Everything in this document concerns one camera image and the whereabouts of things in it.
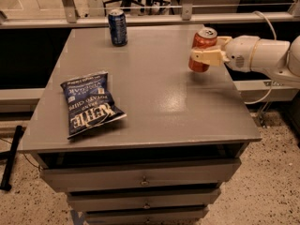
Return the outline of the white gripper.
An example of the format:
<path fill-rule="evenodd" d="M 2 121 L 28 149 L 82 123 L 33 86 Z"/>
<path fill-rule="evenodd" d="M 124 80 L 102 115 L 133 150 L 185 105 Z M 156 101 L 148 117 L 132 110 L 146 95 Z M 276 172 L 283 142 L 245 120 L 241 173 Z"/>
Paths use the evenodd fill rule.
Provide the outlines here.
<path fill-rule="evenodd" d="M 255 36 L 240 36 L 232 38 L 229 36 L 217 37 L 217 46 L 206 49 L 193 48 L 190 53 L 192 60 L 209 66 L 226 65 L 235 71 L 250 72 L 250 57 L 256 43 L 260 40 Z"/>

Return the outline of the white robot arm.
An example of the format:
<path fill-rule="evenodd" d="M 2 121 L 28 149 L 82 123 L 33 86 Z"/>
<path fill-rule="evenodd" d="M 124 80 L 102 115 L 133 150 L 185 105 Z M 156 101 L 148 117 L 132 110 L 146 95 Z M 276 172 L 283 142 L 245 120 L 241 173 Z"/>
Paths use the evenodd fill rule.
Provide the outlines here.
<path fill-rule="evenodd" d="M 256 36 L 218 37 L 215 46 L 193 48 L 190 55 L 199 63 L 258 72 L 277 83 L 300 88 L 299 37 L 293 43 Z"/>

